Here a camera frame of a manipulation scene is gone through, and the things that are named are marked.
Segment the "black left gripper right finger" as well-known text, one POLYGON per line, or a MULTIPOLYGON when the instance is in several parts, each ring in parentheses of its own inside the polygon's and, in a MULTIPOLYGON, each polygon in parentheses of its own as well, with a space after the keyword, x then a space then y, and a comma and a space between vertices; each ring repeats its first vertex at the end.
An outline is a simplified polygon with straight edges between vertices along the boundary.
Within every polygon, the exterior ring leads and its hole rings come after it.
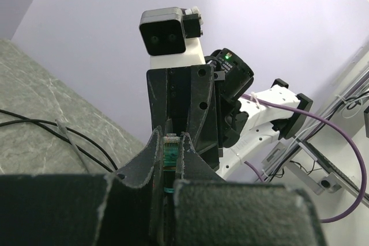
POLYGON ((174 182, 175 245, 325 245, 301 188, 226 182, 181 137, 174 182))

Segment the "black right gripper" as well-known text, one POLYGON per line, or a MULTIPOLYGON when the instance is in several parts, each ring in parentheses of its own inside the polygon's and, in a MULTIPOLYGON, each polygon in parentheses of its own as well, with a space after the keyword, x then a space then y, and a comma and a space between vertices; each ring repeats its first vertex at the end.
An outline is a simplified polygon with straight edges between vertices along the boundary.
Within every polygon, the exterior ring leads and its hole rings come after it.
POLYGON ((146 72, 152 128, 188 133, 197 154, 212 168, 220 165, 214 68, 194 65, 146 72))

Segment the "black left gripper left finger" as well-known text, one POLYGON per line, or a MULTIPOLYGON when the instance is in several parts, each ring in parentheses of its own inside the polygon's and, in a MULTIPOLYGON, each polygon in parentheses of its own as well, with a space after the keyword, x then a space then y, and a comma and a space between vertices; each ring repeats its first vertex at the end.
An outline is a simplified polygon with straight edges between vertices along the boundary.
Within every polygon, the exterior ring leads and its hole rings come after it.
POLYGON ((2 245, 162 245, 163 133, 113 173, 3 175, 2 245))

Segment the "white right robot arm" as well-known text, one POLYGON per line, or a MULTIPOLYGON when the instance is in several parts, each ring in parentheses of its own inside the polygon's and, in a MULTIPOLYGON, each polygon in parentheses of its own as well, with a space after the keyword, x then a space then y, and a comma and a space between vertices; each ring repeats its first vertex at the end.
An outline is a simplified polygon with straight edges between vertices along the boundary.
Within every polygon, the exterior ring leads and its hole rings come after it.
POLYGON ((211 171, 227 179, 264 146, 296 134, 312 105, 282 80, 244 99, 254 73, 227 48, 209 56, 201 51, 151 56, 146 80, 152 126, 163 129, 170 146, 164 156, 168 173, 174 171, 174 148, 186 134, 211 171))

